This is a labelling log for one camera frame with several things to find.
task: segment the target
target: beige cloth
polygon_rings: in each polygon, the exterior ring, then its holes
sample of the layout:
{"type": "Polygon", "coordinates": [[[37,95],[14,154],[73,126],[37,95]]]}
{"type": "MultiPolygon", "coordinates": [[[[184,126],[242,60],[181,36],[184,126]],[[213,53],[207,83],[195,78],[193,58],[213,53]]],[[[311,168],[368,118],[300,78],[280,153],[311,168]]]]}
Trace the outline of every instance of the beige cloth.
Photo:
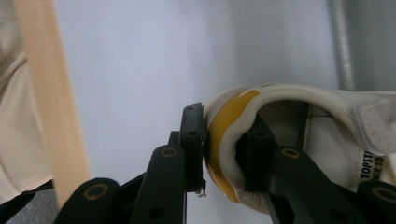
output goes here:
{"type": "Polygon", "coordinates": [[[52,179],[12,1],[0,0],[0,203],[52,179]]]}

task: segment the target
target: wooden board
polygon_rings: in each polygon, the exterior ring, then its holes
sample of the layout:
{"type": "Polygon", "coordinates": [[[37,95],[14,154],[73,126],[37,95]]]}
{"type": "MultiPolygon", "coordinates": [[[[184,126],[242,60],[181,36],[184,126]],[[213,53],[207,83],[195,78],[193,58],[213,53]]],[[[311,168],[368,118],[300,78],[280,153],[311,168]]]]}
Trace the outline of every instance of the wooden board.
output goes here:
{"type": "Polygon", "coordinates": [[[35,98],[62,206],[91,178],[62,40],[51,0],[15,0],[35,98]]]}

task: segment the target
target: shoe label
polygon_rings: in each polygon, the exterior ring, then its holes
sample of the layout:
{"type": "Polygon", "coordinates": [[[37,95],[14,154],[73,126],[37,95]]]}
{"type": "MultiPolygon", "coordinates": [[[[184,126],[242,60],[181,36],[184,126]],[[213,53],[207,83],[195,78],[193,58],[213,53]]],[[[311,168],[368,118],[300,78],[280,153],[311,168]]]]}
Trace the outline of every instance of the shoe label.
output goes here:
{"type": "Polygon", "coordinates": [[[365,151],[362,158],[361,181],[379,180],[383,164],[383,157],[379,157],[371,152],[365,151]]]}

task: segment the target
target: white sneaker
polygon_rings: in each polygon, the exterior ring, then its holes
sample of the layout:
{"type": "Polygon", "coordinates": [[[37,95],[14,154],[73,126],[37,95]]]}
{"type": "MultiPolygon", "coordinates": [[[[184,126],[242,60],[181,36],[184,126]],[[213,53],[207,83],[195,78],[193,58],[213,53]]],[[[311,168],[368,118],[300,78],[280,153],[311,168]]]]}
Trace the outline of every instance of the white sneaker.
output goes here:
{"type": "Polygon", "coordinates": [[[256,211],[268,213],[263,194],[244,191],[235,160],[235,144],[256,114],[280,146],[304,150],[332,182],[350,190],[371,179],[396,185],[396,91],[244,86],[224,91],[204,111],[208,172],[231,201],[256,211]]]}

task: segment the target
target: white wall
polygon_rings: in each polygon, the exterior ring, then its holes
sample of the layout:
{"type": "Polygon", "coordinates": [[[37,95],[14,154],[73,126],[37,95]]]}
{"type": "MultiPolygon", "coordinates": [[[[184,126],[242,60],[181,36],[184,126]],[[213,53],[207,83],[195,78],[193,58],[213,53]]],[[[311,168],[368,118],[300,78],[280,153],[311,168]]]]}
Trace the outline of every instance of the white wall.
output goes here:
{"type": "MultiPolygon", "coordinates": [[[[55,0],[94,176],[143,173],[182,108],[246,83],[337,88],[326,1],[55,0]]],[[[268,223],[208,182],[188,223],[268,223]]]]}

